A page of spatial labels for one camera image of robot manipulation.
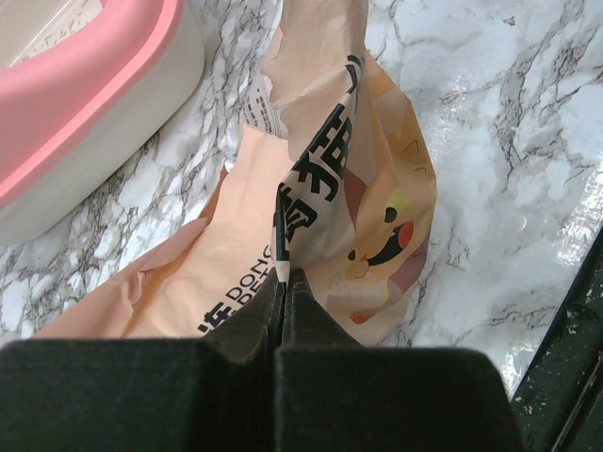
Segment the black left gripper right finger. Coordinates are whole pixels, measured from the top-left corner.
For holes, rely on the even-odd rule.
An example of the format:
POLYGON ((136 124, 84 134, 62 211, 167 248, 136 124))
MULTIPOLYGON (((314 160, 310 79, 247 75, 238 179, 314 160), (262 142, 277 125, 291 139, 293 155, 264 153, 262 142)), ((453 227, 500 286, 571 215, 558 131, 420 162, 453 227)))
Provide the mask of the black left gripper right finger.
POLYGON ((501 376, 458 347, 362 347, 292 272, 275 354, 278 451, 515 451, 501 376))

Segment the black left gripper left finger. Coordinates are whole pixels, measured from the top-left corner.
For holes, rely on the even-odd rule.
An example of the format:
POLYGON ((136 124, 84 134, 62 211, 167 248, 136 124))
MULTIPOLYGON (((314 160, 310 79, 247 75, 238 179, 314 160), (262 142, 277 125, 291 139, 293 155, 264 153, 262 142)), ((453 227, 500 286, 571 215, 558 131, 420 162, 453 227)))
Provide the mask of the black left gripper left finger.
POLYGON ((274 273, 201 339, 42 340, 1 351, 5 451, 267 451, 283 291, 274 273))

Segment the peach cat litter bag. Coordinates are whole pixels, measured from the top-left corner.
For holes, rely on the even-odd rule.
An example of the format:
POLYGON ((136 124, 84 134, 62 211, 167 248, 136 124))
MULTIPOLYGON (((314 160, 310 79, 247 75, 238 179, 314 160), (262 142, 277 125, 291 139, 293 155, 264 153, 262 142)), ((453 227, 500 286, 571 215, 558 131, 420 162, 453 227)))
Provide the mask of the peach cat litter bag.
POLYGON ((365 46, 365 1, 286 1, 202 215, 40 330, 41 339, 200 337, 302 270, 365 346, 403 319, 436 179, 407 96, 365 46))

